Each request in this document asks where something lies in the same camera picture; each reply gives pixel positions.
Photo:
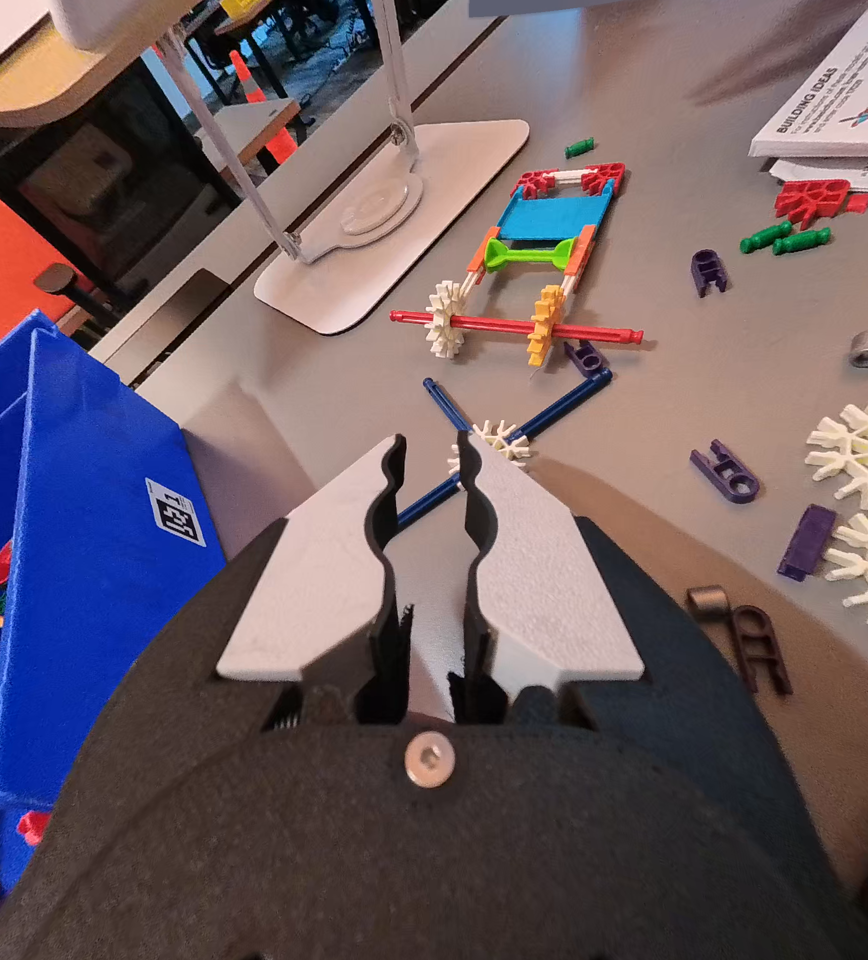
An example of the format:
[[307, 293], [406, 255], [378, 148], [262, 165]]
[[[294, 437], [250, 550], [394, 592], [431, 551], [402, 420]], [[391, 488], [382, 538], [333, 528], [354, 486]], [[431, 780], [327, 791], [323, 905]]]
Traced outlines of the illustrated instruction booklet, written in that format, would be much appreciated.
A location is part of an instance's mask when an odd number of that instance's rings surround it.
[[752, 138], [748, 156], [868, 158], [868, 9]]

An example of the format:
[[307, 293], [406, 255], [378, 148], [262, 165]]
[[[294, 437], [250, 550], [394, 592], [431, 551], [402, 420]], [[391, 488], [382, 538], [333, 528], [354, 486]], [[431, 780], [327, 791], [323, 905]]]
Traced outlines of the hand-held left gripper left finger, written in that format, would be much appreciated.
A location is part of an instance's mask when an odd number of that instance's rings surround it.
[[382, 439], [292, 510], [216, 664], [221, 678], [332, 688], [363, 724], [404, 720], [413, 606], [384, 549], [407, 442]]

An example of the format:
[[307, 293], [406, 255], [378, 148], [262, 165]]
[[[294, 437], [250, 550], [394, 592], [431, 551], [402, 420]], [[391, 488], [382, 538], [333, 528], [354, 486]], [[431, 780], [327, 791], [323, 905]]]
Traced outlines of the blue plastic rod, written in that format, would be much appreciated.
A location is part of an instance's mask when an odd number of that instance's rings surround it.
[[432, 377], [426, 377], [422, 380], [421, 385], [427, 392], [429, 398], [440, 409], [440, 412], [444, 414], [455, 430], [462, 431], [465, 434], [470, 434], [473, 431], [472, 424], [466, 419], [464, 414], [437, 381]]
[[404, 531], [438, 506], [447, 502], [462, 489], [459, 472], [449, 474], [440, 485], [429, 490], [428, 493], [416, 499], [415, 502], [397, 514], [398, 531]]
[[523, 426], [519, 426], [510, 436], [515, 442], [524, 438], [528, 442], [545, 432], [548, 427], [555, 425], [581, 404], [603, 391], [614, 380], [613, 371], [609, 368], [600, 369], [590, 378], [585, 378], [579, 386], [564, 394], [555, 402], [531, 417]]

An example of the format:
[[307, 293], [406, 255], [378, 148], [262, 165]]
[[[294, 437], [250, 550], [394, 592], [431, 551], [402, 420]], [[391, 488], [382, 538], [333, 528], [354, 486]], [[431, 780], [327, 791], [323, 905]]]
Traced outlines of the dark cabinet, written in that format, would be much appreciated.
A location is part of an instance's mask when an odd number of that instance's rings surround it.
[[0, 200], [120, 309], [240, 202], [141, 59], [56, 122], [0, 126]]

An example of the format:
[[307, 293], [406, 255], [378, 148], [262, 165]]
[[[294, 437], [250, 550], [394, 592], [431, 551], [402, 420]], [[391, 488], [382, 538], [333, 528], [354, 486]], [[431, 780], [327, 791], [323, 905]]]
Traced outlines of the small white snowflake connector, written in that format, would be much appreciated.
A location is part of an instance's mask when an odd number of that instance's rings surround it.
[[[456, 436], [461, 435], [479, 438], [488, 447], [501, 454], [521, 474], [529, 474], [534, 451], [531, 447], [531, 441], [520, 432], [519, 426], [515, 423], [508, 423], [503, 419], [494, 423], [486, 419], [482, 423], [476, 422], [466, 430], [459, 430]], [[461, 445], [458, 439], [452, 444], [447, 466], [450, 485], [460, 489], [462, 487]]]

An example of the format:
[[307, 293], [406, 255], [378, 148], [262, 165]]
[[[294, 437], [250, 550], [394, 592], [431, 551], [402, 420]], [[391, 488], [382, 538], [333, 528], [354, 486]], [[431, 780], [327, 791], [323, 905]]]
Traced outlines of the blue plastic bin with tag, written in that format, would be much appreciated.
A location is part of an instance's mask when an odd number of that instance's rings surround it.
[[176, 422], [40, 313], [0, 342], [0, 810], [51, 812], [121, 681], [223, 569]]

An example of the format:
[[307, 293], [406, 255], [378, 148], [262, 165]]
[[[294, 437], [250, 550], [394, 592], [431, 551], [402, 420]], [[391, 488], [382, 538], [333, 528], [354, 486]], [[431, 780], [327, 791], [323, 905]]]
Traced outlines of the orange traffic cone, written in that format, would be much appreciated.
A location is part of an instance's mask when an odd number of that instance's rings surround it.
[[[264, 107], [270, 107], [274, 102], [269, 101], [265, 96], [264, 91], [255, 80], [250, 68], [247, 66], [247, 63], [239, 51], [230, 51], [229, 57], [234, 66], [237, 78], [241, 83], [247, 102], [252, 105], [260, 104]], [[264, 151], [272, 158], [271, 163], [268, 163], [265, 159], [260, 159], [259, 162], [269, 173], [276, 169], [276, 164], [282, 164], [290, 159], [298, 149], [298, 144], [287, 130], [286, 125], [287, 121], [282, 123], [280, 127], [272, 133], [272, 136], [264, 145]]]

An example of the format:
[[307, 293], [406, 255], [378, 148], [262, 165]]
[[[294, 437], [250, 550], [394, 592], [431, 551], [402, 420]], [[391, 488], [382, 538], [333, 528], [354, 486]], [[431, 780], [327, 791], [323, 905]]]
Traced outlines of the white instruction board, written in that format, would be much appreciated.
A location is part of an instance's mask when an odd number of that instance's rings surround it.
[[73, 114], [194, 2], [0, 2], [0, 127]]

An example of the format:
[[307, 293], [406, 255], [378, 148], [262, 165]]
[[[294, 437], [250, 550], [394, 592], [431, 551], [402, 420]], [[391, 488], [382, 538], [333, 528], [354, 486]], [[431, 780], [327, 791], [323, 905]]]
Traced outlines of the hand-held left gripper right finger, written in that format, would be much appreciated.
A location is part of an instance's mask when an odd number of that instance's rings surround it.
[[530, 688], [559, 697], [636, 682], [645, 664], [577, 517], [488, 441], [460, 433], [464, 531], [477, 553], [464, 594], [464, 668], [448, 682], [458, 724], [495, 724]]

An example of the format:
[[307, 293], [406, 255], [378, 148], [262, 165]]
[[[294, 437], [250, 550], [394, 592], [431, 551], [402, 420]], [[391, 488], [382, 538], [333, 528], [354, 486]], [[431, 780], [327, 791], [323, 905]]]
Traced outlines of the colourful toy car frame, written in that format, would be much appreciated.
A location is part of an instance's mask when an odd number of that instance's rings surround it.
[[[522, 174], [498, 221], [470, 258], [463, 280], [439, 282], [424, 311], [392, 310], [391, 322], [423, 329], [430, 353], [442, 359], [456, 358], [469, 333], [520, 337], [532, 369], [545, 366], [556, 341], [640, 346], [642, 330], [566, 321], [598, 232], [626, 175], [622, 162]], [[515, 267], [545, 268], [558, 275], [543, 286], [529, 318], [476, 317], [466, 312], [481, 282]]]

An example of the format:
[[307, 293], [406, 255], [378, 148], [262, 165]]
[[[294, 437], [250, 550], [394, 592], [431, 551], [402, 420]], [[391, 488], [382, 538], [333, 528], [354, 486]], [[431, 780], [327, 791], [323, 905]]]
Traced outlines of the red fan connector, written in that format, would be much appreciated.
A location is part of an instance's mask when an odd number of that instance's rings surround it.
[[776, 217], [804, 232], [817, 219], [835, 217], [845, 206], [851, 184], [843, 178], [788, 180], [778, 192], [774, 209]]

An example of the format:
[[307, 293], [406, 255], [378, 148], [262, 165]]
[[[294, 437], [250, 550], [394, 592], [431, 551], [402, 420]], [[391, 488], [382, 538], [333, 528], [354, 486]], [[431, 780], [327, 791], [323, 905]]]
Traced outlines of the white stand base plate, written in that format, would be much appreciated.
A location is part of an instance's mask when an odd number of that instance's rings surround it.
[[184, 99], [235, 176], [280, 253], [262, 271], [260, 303], [320, 335], [362, 322], [477, 194], [524, 145], [520, 120], [422, 125], [416, 130], [395, 2], [375, 5], [391, 114], [385, 146], [299, 234], [283, 229], [184, 66], [177, 27], [182, 12], [168, 2], [48, 2], [58, 33], [74, 48], [99, 54], [129, 41], [143, 16], [163, 28], [143, 34], [159, 51]]

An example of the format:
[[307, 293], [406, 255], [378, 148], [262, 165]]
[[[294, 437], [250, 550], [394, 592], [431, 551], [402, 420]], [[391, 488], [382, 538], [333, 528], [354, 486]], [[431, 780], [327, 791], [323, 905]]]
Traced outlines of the grey side table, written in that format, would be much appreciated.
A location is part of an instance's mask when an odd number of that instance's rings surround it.
[[271, 145], [281, 133], [287, 134], [293, 147], [304, 141], [307, 126], [300, 114], [297, 101], [272, 99], [224, 106], [214, 119], [245, 168], [256, 162], [270, 174], [282, 162], [280, 154], [284, 159], [289, 156], [285, 147]]

